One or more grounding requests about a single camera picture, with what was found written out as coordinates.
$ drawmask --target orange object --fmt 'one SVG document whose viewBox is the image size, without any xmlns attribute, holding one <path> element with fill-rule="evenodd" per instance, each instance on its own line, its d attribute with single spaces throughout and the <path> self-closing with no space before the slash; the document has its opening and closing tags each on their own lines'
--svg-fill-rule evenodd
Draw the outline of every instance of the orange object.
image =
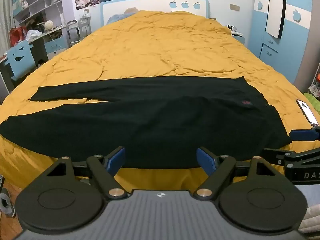
<svg viewBox="0 0 320 240">
<path fill-rule="evenodd" d="M 24 31 L 25 34 L 28 33 L 27 28 L 25 26 L 18 27 L 18 28 L 12 28 L 9 32 L 10 34 L 10 43 L 11 47 L 13 47 L 15 44 L 18 43 L 18 41 L 24 41 L 25 36 L 24 36 Z"/>
</svg>

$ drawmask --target yellow blanket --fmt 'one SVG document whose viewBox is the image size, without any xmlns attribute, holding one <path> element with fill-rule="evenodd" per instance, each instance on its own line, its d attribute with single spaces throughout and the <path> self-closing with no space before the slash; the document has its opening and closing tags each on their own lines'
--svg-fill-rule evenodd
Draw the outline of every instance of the yellow blanket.
<svg viewBox="0 0 320 240">
<path fill-rule="evenodd" d="M 0 123 L 9 115 L 31 114 L 63 104 L 95 102 L 87 99 L 28 101 L 39 86 L 168 75 L 244 76 L 278 110 L 287 132 L 311 127 L 295 101 L 307 99 L 283 75 L 235 40 L 230 30 L 214 20 L 186 12 L 149 11 L 140 11 L 102 27 L 30 74 L 0 106 Z M 313 112 L 320 122 L 319 114 Z M 316 147 L 320 147 L 320 142 L 293 142 L 285 149 L 301 152 Z M 0 173 L 18 187 L 27 186 L 53 162 L 52 158 L 0 137 Z M 200 168 L 121 169 L 116 179 L 128 191 L 133 188 L 193 191 L 206 175 Z"/>
</svg>

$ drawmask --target wardrobe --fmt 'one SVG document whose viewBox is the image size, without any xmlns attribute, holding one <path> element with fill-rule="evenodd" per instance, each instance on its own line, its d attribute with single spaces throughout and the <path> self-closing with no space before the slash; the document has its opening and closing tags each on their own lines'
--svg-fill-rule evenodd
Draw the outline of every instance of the wardrobe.
<svg viewBox="0 0 320 240">
<path fill-rule="evenodd" d="M 254 0 L 248 49 L 295 81 L 308 40 L 312 0 Z"/>
</svg>

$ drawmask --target apple cutout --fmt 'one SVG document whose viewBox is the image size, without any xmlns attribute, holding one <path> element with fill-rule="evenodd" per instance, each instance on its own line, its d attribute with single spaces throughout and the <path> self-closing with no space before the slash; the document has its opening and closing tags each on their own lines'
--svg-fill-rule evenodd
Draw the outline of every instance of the apple cutout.
<svg viewBox="0 0 320 240">
<path fill-rule="evenodd" d="M 195 3 L 195 4 L 193 5 L 193 8 L 196 9 L 196 10 L 199 10 L 199 9 L 200 9 L 200 4 L 199 4 L 199 2 Z"/>
<path fill-rule="evenodd" d="M 177 7 L 177 3 L 175 1 L 169 3 L 171 8 L 176 8 Z"/>
<path fill-rule="evenodd" d="M 261 1 L 258 2 L 258 10 L 262 10 L 263 4 L 261 3 Z"/>
<path fill-rule="evenodd" d="M 183 9 L 188 9 L 189 8 L 189 4 L 187 3 L 187 1 L 183 2 L 181 4 L 181 6 L 182 6 Z"/>
<path fill-rule="evenodd" d="M 297 11 L 297 9 L 295 9 L 295 11 L 293 12 L 293 20 L 295 22 L 301 21 L 301 14 Z"/>
</svg>

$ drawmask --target green basket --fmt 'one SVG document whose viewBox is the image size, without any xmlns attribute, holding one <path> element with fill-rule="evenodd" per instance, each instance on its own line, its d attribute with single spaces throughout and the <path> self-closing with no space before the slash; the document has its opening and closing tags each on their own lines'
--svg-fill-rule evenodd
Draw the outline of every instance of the green basket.
<svg viewBox="0 0 320 240">
<path fill-rule="evenodd" d="M 313 95 L 311 95 L 309 93 L 304 93 L 303 95 L 309 100 L 309 102 L 312 104 L 314 109 L 320 114 L 320 102 L 319 102 L 319 100 L 316 99 Z"/>
</svg>

